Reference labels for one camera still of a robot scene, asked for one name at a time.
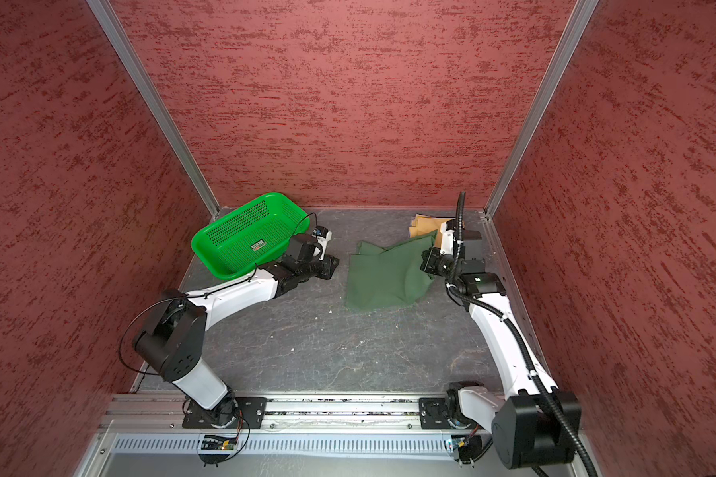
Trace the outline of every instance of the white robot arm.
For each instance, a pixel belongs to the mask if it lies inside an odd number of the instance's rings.
[[[181,293],[164,292],[133,342],[135,350],[167,382],[172,382],[204,410],[215,427],[234,422],[233,392],[201,358],[204,332],[220,320],[261,301],[294,289],[310,278],[329,280],[339,260],[326,254],[331,232],[316,227],[297,234],[281,259],[264,263],[248,275],[214,287]]]
[[[469,307],[469,315],[475,320],[478,328],[483,333],[488,348],[493,355],[493,360],[496,362],[498,375],[501,377],[504,387],[504,397],[496,396],[482,386],[464,387],[459,389],[459,409],[464,416],[485,428],[489,428],[493,418],[496,416],[496,412],[506,402],[505,398],[519,396],[521,393],[537,396],[539,393],[529,371],[525,367],[525,360],[522,357],[517,341],[515,341],[512,333],[503,323],[504,320],[515,322],[512,308],[509,306],[509,299],[499,293],[488,293],[478,300],[504,312],[504,316],[499,318],[484,308],[478,306]],[[544,386],[556,388],[557,385],[554,379],[549,376],[544,367],[538,362],[533,351],[528,348],[528,352]]]

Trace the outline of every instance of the green cloth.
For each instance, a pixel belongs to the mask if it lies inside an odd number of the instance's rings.
[[[347,272],[347,307],[354,311],[408,306],[427,293],[433,278],[421,271],[421,253],[435,242],[435,234],[414,237],[389,249],[358,243]]]

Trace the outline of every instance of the green plastic basket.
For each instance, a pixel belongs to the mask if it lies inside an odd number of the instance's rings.
[[[287,196],[266,194],[201,229],[191,248],[212,275],[237,279],[283,255],[289,237],[310,227],[306,216]]]

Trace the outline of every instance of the mounting plate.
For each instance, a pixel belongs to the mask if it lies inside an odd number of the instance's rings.
[[[419,398],[419,420],[422,429],[453,429],[449,417],[445,398]],[[475,424],[471,424],[461,429],[474,429],[475,426]]]
[[[265,397],[238,397],[236,396],[236,403],[239,405],[241,415],[244,416],[244,420],[249,425],[249,429],[259,429],[263,423],[265,417],[265,406],[268,399]],[[195,402],[191,401],[189,409],[183,417],[183,429],[214,429],[218,430],[217,427],[213,427],[209,423],[205,422],[201,416],[200,407]]]

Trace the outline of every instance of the red textured wall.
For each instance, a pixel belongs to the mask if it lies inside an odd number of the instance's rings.
[[[75,469],[207,220],[85,2],[0,2],[0,475]]]
[[[113,0],[221,205],[483,206],[574,0]]]
[[[716,474],[716,2],[599,4],[496,224],[605,476]]]

